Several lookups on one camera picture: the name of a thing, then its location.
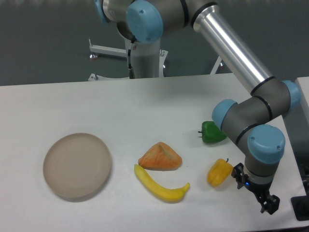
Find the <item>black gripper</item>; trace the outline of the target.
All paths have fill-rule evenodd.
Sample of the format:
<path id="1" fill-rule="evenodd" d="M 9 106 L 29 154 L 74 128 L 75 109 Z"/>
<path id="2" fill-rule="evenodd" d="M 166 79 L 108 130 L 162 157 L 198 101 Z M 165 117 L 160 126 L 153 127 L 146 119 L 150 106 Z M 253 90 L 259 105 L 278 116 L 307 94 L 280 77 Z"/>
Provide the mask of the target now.
<path id="1" fill-rule="evenodd" d="M 231 176 L 237 183 L 237 189 L 245 187 L 247 190 L 256 194 L 256 199 L 261 204 L 261 213 L 267 212 L 272 215 L 279 209 L 280 198 L 269 193 L 275 176 L 274 174 L 257 176 L 250 172 L 244 173 L 244 165 L 239 163 L 233 167 Z"/>

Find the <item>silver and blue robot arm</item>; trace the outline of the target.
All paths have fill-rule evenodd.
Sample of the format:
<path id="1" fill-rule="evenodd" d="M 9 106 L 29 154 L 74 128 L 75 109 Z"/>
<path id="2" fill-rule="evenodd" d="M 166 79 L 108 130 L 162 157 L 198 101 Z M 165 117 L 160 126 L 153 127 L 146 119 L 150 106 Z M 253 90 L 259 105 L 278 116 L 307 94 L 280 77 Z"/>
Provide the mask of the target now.
<path id="1" fill-rule="evenodd" d="M 231 29 L 212 0 L 97 0 L 101 22 L 115 22 L 127 40 L 131 79 L 160 75 L 159 43 L 163 35 L 191 26 L 212 46 L 251 97 L 220 102 L 213 110 L 215 125 L 244 153 L 232 169 L 239 188 L 251 191 L 262 212 L 275 213 L 280 204 L 269 189 L 283 157 L 285 137 L 270 126 L 272 119 L 299 104 L 301 94 L 291 81 L 278 81 Z"/>

